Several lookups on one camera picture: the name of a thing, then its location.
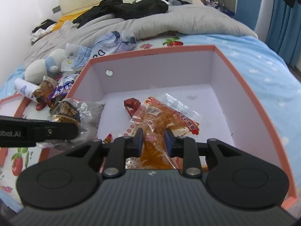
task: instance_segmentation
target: ribbed gray surface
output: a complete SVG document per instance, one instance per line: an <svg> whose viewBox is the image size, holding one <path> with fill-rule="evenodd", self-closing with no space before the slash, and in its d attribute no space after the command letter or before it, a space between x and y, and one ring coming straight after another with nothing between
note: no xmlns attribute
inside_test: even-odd
<svg viewBox="0 0 301 226"><path fill-rule="evenodd" d="M106 180L81 205L60 211L26 208L12 223L16 226L289 226L294 222L281 208L252 212L226 207L207 193L201 181L184 178L177 170L155 172L127 170L119 179Z"/></svg>

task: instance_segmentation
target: white stuffed animal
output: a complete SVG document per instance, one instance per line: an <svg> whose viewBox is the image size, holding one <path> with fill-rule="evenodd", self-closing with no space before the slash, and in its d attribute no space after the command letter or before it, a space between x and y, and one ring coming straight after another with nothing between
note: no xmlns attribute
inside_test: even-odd
<svg viewBox="0 0 301 226"><path fill-rule="evenodd" d="M67 57L65 50L56 49L46 59L32 62L25 70L25 81L40 84L44 76L53 76L61 72L62 61Z"/></svg>

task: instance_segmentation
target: red wrapper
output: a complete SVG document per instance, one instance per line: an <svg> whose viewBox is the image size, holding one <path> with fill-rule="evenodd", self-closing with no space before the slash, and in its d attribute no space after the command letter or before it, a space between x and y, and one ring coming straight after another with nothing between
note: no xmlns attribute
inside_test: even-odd
<svg viewBox="0 0 301 226"><path fill-rule="evenodd" d="M124 101L124 107L126 108L131 117L133 117L140 105L140 101L135 98L129 98Z"/></svg>

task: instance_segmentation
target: yellow cloth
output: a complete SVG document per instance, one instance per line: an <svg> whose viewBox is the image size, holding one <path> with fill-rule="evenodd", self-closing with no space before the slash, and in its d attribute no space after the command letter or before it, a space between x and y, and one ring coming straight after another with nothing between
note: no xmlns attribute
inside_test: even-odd
<svg viewBox="0 0 301 226"><path fill-rule="evenodd" d="M83 14L84 12L86 12L88 10L89 9L81 11L81 12L77 12L77 13L74 13L74 14L70 14L70 15L60 17L58 19L58 23L55 25L55 27L53 28L52 31L59 30L67 20L71 20L71 22L72 22L74 19L76 19L78 16L80 16L81 14Z"/></svg>

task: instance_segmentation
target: white paper roll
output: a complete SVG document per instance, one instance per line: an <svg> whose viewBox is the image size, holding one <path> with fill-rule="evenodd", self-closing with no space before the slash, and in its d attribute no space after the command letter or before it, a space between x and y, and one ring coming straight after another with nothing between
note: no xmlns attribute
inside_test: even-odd
<svg viewBox="0 0 301 226"><path fill-rule="evenodd" d="M16 92L38 103L37 99L33 97L33 92L38 88L37 85L27 82L21 78L17 78L14 81L14 88Z"/></svg>

